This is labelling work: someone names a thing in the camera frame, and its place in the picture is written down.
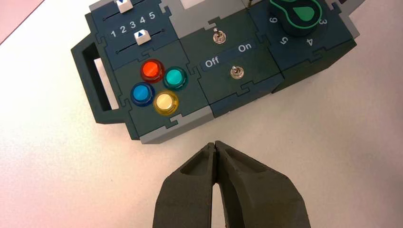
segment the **yellow button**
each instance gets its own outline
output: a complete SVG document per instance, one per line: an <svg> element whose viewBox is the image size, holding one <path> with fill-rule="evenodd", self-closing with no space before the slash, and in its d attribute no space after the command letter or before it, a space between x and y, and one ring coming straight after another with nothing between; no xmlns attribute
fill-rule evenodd
<svg viewBox="0 0 403 228"><path fill-rule="evenodd" d="M174 113L178 106L178 97L171 91L161 92L154 99L154 108L161 115Z"/></svg>
<svg viewBox="0 0 403 228"><path fill-rule="evenodd" d="M161 110L169 110L172 108L172 97L168 94L161 94L157 97L156 104Z"/></svg>

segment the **pink surface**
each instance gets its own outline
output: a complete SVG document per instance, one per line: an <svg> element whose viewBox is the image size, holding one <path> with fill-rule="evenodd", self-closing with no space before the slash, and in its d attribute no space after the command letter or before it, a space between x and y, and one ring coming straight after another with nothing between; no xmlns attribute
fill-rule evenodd
<svg viewBox="0 0 403 228"><path fill-rule="evenodd" d="M402 228L402 0L365 1L329 69L159 145L94 120L70 50L96 1L46 0L0 45L0 228L152 228L164 179L214 140L287 175L312 228Z"/></svg>
<svg viewBox="0 0 403 228"><path fill-rule="evenodd" d="M39 6L43 0L0 1L0 44Z"/></svg>

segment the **red button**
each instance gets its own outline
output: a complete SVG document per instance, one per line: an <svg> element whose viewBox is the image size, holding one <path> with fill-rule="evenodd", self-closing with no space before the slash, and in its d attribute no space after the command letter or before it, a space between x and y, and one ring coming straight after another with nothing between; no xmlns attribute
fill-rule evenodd
<svg viewBox="0 0 403 228"><path fill-rule="evenodd" d="M156 83L163 78L164 67L162 63L156 59L147 60L141 66L141 77L149 83Z"/></svg>

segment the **handle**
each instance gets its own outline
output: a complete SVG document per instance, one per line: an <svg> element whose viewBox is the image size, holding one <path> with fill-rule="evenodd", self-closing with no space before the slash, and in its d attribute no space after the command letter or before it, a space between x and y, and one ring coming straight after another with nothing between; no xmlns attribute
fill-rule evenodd
<svg viewBox="0 0 403 228"><path fill-rule="evenodd" d="M100 124L124 123L120 109L112 110L94 60L99 58L93 37L88 35L71 49L95 121Z"/></svg>

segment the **arcade button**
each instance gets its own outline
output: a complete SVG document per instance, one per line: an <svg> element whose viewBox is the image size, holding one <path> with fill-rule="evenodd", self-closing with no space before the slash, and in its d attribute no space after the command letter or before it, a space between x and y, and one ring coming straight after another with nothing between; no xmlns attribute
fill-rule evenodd
<svg viewBox="0 0 403 228"><path fill-rule="evenodd" d="M164 85L168 89L180 89L186 84L186 82L186 72L180 67L171 67L165 73Z"/></svg>
<svg viewBox="0 0 403 228"><path fill-rule="evenodd" d="M156 59L147 60L141 66L140 74L141 78L148 83L159 82L164 75L163 64Z"/></svg>
<svg viewBox="0 0 403 228"><path fill-rule="evenodd" d="M163 91L155 96L154 108L161 115L171 115L179 106L179 99L172 91Z"/></svg>
<svg viewBox="0 0 403 228"><path fill-rule="evenodd" d="M147 106L151 104L155 96L155 91L153 87L144 82L140 82L133 86L131 92L132 102L140 107Z"/></svg>

